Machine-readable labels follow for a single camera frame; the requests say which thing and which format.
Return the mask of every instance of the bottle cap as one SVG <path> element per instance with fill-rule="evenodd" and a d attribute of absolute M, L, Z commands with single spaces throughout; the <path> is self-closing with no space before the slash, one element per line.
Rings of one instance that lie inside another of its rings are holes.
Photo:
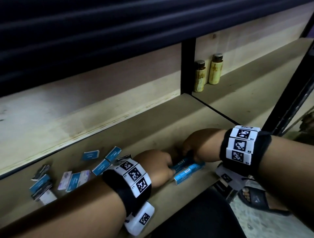
<path fill-rule="evenodd" d="M 213 58 L 215 58 L 215 59 L 217 59 L 217 60 L 221 60 L 222 57 L 223 57 L 222 53 L 216 53 L 216 54 L 214 54 L 214 57 L 213 57 Z"/>
<path fill-rule="evenodd" d="M 205 61 L 204 60 L 197 60 L 195 61 L 196 68 L 201 68 L 205 66 Z"/>

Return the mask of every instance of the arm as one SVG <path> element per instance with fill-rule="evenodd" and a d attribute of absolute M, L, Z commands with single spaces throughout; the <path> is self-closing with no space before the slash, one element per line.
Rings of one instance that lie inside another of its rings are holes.
<path fill-rule="evenodd" d="M 149 150 L 134 160 L 149 174 L 152 187 L 163 185 L 173 176 L 168 168 L 172 165 L 168 153 Z M 126 211 L 119 195 L 99 176 L 1 229 L 0 237 L 115 237 L 125 218 Z"/>
<path fill-rule="evenodd" d="M 183 153 L 192 149 L 196 161 L 219 161 L 225 132 L 213 128 L 196 131 L 183 143 Z M 314 146 L 272 136 L 255 179 L 314 229 Z"/>

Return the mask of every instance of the hand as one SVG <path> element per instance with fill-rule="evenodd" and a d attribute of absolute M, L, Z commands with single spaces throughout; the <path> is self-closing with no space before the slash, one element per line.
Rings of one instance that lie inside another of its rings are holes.
<path fill-rule="evenodd" d="M 171 179 L 175 173 L 174 170 L 168 168 L 172 166 L 170 154 L 156 150 L 146 150 L 133 158 L 148 173 L 152 181 L 152 187 L 160 187 Z"/>
<path fill-rule="evenodd" d="M 226 130 L 208 128 L 193 132 L 183 142 L 183 155 L 193 150 L 196 162 L 216 162 L 219 161 L 220 146 L 224 139 Z"/>

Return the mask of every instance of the black wristband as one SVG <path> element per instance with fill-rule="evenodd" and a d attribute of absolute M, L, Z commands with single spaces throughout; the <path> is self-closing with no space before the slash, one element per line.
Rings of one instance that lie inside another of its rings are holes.
<path fill-rule="evenodd" d="M 114 170 L 104 171 L 102 179 L 121 198 L 127 212 L 127 217 L 131 213 L 136 214 L 140 210 L 143 204 L 149 199 L 152 191 L 152 185 L 150 184 L 148 188 L 135 198 L 127 182 Z"/>
<path fill-rule="evenodd" d="M 251 165 L 246 165 L 231 159 L 226 158 L 226 149 L 228 147 L 228 141 L 232 129 L 229 129 L 224 136 L 224 139 L 221 143 L 219 157 L 224 163 L 224 167 L 230 169 L 237 174 L 240 174 L 244 177 L 248 175 L 255 175 L 258 170 L 259 164 L 272 141 L 271 135 L 269 132 L 259 131 L 254 143 L 254 150 L 252 154 Z"/>

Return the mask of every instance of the foot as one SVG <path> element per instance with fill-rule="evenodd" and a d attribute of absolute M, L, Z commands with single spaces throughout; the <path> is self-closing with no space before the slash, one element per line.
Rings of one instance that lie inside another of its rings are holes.
<path fill-rule="evenodd" d="M 248 187 L 243 188 L 242 193 L 244 197 L 246 198 L 246 200 L 248 200 L 248 202 L 251 202 L 250 188 Z M 288 211 L 288 209 L 278 199 L 274 198 L 267 192 L 265 192 L 265 195 L 266 195 L 266 200 L 267 200 L 269 209 Z"/>

